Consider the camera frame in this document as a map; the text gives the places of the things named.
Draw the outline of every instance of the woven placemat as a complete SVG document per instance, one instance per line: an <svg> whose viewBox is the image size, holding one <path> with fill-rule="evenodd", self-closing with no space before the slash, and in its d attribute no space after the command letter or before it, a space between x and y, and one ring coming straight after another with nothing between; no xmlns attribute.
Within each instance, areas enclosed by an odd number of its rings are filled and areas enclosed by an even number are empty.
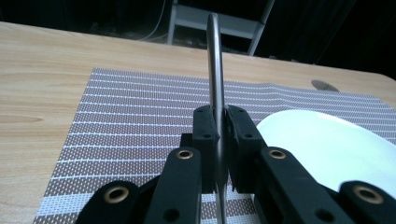
<svg viewBox="0 0 396 224"><path fill-rule="evenodd" d="M374 96L224 82L225 102L258 124L282 110L346 119L396 144L396 111ZM162 171L192 112L209 104L208 79L95 68L36 214L35 223L74 223L92 194L113 180L140 186ZM228 187L229 223L260 223L249 195ZM216 223L214 195L202 196L202 223Z"/></svg>

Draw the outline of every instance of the white plate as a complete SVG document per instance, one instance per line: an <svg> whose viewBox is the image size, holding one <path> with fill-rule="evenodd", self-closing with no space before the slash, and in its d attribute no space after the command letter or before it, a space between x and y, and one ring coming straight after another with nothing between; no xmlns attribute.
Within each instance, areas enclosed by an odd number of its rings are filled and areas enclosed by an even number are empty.
<svg viewBox="0 0 396 224"><path fill-rule="evenodd" d="M396 146L360 126L308 110L268 116L257 129L269 147L290 151L322 185L345 181L375 185L396 198Z"/></svg>

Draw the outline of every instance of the dark background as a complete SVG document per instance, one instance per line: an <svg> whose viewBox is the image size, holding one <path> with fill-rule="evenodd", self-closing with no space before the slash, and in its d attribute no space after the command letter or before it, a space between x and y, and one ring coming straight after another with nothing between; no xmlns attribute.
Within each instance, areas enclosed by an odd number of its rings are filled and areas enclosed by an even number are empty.
<svg viewBox="0 0 396 224"><path fill-rule="evenodd" d="M179 3L259 20L266 1ZM172 0L166 0L154 37L167 33L171 4ZM155 27L162 8L163 0L0 0L0 20L82 33L91 33L96 22L116 33L132 31L144 36ZM180 28L177 33L205 41L205 32ZM395 41L396 1L276 0L255 56L375 72L396 79L392 62ZM250 41L224 36L222 43L244 52Z"/></svg>

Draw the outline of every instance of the metal ring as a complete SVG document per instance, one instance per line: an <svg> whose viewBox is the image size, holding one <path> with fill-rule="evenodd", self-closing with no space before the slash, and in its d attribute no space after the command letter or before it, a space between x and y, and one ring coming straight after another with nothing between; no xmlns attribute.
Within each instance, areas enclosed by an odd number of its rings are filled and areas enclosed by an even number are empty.
<svg viewBox="0 0 396 224"><path fill-rule="evenodd" d="M279 150L271 150L268 154L274 159L283 160L286 158L286 154Z"/></svg>
<svg viewBox="0 0 396 224"><path fill-rule="evenodd" d="M188 150L181 150L177 153L177 157L181 160L188 160L190 159L192 156L194 155L194 153L192 153L191 151Z"/></svg>
<svg viewBox="0 0 396 224"><path fill-rule="evenodd" d="M108 189L105 193L105 201L107 203L120 203L128 197L129 190L123 186L116 186Z"/></svg>
<svg viewBox="0 0 396 224"><path fill-rule="evenodd" d="M373 189L358 185L353 188L353 192L360 199L366 201L367 203L380 204L384 202L384 198Z"/></svg>

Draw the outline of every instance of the black mechanical part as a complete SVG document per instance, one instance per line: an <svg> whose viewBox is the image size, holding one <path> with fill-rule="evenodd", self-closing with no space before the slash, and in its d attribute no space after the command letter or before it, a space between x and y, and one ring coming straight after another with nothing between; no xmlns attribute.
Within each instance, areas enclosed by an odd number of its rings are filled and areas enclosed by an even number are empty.
<svg viewBox="0 0 396 224"><path fill-rule="evenodd" d="M140 186L139 197L137 203L134 205L132 210L133 216L131 216L129 223L142 224L145 221L146 213L149 210L151 204L152 195L157 187L158 181L160 180L160 175L150 179L149 182Z"/></svg>
<svg viewBox="0 0 396 224"><path fill-rule="evenodd" d="M219 134L210 105L198 107L193 112L191 146L201 153L202 193L213 193L216 186L215 158Z"/></svg>
<svg viewBox="0 0 396 224"><path fill-rule="evenodd" d="M200 223L201 155L192 147L174 149L166 160L144 223Z"/></svg>
<svg viewBox="0 0 396 224"><path fill-rule="evenodd" d="M354 223L326 190L287 150L266 147L256 160L262 174L262 189L256 197L271 202L281 213L268 223Z"/></svg>
<svg viewBox="0 0 396 224"><path fill-rule="evenodd" d="M192 133L182 133L180 137L180 147L192 146Z"/></svg>
<svg viewBox="0 0 396 224"><path fill-rule="evenodd" d="M227 162L233 189L238 193L255 193L260 174L254 160L267 145L243 108L227 106L226 127Z"/></svg>
<svg viewBox="0 0 396 224"><path fill-rule="evenodd" d="M139 188L127 181L113 181L97 190L78 215L77 224L129 223Z"/></svg>
<svg viewBox="0 0 396 224"><path fill-rule="evenodd" d="M396 223L396 200L371 184L345 182L337 201L357 223Z"/></svg>

